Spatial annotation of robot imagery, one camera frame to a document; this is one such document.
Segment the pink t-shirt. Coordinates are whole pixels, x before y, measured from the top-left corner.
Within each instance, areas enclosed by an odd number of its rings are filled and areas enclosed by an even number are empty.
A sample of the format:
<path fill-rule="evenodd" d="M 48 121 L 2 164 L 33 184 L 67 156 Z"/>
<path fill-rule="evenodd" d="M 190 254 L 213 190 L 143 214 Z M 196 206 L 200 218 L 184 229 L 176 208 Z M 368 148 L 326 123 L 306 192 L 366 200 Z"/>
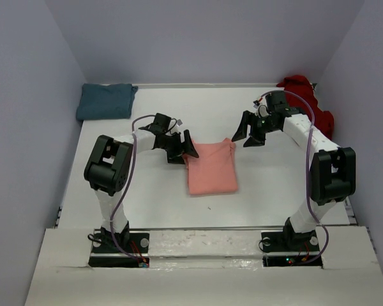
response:
<path fill-rule="evenodd" d="M 189 194 L 206 196 L 238 191 L 235 169 L 236 144 L 229 138 L 218 143 L 193 144 L 199 156 L 183 156 Z"/>

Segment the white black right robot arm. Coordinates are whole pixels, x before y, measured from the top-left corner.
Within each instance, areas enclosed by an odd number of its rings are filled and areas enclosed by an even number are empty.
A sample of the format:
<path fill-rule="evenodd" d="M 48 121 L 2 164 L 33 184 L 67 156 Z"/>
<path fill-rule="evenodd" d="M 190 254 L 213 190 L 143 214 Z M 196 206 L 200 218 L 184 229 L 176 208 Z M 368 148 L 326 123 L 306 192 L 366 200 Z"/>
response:
<path fill-rule="evenodd" d="M 316 127 L 316 116 L 308 102 L 304 108 L 290 106 L 285 90 L 268 91 L 254 101 L 255 112 L 243 112 L 232 137 L 244 147 L 261 147 L 266 136 L 281 131 L 306 154 L 306 196 L 298 210 L 287 218 L 279 232 L 265 234 L 263 252 L 298 252 L 316 237 L 322 218 L 337 203 L 356 191 L 356 152 L 331 141 Z"/>

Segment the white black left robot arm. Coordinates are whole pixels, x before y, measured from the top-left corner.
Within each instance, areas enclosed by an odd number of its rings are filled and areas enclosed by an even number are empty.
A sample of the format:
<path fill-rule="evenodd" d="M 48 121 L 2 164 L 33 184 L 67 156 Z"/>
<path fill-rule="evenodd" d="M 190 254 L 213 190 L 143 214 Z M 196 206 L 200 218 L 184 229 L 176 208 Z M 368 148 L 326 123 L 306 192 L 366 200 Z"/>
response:
<path fill-rule="evenodd" d="M 137 155 L 164 150 L 169 164 L 184 164 L 184 156 L 198 158 L 190 131 L 179 129 L 180 125 L 180 120 L 156 113 L 135 119 L 127 135 L 97 137 L 84 168 L 84 179 L 94 191 L 103 217 L 99 232 L 89 235 L 93 242 L 132 256 L 125 250 L 130 242 L 130 223 L 123 200 L 133 179 Z"/>

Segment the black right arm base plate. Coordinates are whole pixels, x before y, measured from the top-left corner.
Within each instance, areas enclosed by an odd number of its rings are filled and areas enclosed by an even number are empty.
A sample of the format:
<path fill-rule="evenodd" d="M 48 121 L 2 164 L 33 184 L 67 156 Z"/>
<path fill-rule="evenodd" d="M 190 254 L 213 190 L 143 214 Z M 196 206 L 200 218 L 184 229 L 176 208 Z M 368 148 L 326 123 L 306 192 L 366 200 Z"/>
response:
<path fill-rule="evenodd" d="M 281 231 L 265 231 L 261 233 L 259 249 L 262 252 L 262 263 L 266 268 L 291 266 L 319 266 L 322 259 L 312 261 L 319 252 L 319 241 L 315 231 L 295 246 L 288 246 L 283 241 Z"/>

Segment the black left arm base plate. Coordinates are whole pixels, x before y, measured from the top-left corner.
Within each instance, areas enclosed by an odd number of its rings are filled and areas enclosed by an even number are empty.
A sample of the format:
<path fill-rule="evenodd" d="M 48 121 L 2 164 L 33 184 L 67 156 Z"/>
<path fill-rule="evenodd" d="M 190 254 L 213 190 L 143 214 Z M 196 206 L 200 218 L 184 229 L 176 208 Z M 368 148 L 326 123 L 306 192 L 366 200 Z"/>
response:
<path fill-rule="evenodd" d="M 93 268 L 148 268 L 149 239 L 147 232 L 131 232 L 129 242 L 121 252 L 111 235 L 95 231 L 87 236 L 91 242 L 89 266 Z"/>

